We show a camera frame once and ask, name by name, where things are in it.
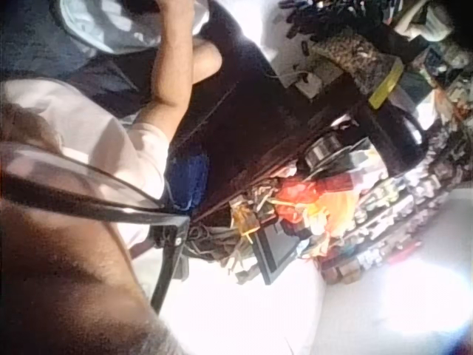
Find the wire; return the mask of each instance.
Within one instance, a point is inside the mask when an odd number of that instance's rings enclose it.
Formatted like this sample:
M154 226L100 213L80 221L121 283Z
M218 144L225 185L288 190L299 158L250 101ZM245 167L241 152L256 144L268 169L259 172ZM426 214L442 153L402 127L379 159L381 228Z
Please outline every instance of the wire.
M264 72L263 74L265 74L265 76L269 78L280 79L280 78L285 78L287 76L292 76L292 75L313 74L313 72L309 72L307 70L297 70L296 72L286 72L285 74L281 74L281 75L269 75L266 72Z

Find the light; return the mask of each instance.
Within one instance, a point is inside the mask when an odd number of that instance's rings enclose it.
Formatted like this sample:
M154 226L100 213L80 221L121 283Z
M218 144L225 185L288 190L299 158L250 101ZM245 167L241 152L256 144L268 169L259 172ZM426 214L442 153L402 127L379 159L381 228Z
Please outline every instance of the light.
M422 102L417 106L418 121L423 130L429 129L437 118L437 111L434 104L435 95L431 92Z
M245 37L260 46L263 37L263 22L258 4L248 3L248 6L236 6L232 8L231 14L242 28Z
M469 284L447 268L411 260L388 272L384 316L394 331L453 332L471 319L472 312Z

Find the yellow object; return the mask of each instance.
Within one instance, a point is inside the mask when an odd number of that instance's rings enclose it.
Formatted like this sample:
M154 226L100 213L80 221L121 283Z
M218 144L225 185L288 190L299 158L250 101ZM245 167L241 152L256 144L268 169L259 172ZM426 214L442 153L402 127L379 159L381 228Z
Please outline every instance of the yellow object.
M246 236L251 243L249 234L257 231L260 226L258 218L243 198L238 197L231 201L231 216L239 233Z
M376 88L376 90L368 100L374 109L379 109L383 102L385 102L391 91L394 90L403 71L404 64L399 58L396 58L394 64L392 65L391 71L389 72L387 77L384 78L383 82L379 85L379 87Z

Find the gray cloth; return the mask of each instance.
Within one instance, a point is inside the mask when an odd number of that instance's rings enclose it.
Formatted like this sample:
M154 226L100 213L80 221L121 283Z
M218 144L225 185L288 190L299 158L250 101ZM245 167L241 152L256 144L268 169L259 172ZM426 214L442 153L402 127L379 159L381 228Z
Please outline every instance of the gray cloth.
M64 28L105 53L125 54L156 47L160 42L158 13L134 14L121 0L57 0ZM208 22L207 0L194 2L193 33Z

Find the white floor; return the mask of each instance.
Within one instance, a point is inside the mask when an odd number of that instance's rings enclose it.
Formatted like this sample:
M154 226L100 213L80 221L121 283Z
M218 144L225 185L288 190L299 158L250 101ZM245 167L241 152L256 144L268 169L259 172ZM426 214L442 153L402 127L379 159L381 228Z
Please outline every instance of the white floor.
M160 252L144 254L134 267L152 292ZM237 285L218 264L192 260L190 277L171 284L161 316L193 355L290 355L290 348L304 355L315 339L324 292L313 264L301 260L271 286L261 276Z

